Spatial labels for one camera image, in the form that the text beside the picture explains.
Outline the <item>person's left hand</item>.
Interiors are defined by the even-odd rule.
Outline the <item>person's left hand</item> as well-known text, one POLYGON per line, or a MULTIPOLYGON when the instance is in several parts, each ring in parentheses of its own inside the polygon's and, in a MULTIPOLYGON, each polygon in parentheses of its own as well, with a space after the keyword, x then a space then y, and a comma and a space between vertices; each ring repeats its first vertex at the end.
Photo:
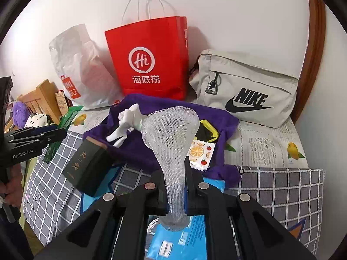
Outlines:
POLYGON ((11 179, 7 184, 1 182, 1 194, 5 194, 5 203, 13 207, 19 208, 22 203, 22 191, 21 184, 22 173, 21 165, 16 164, 11 167, 11 179))

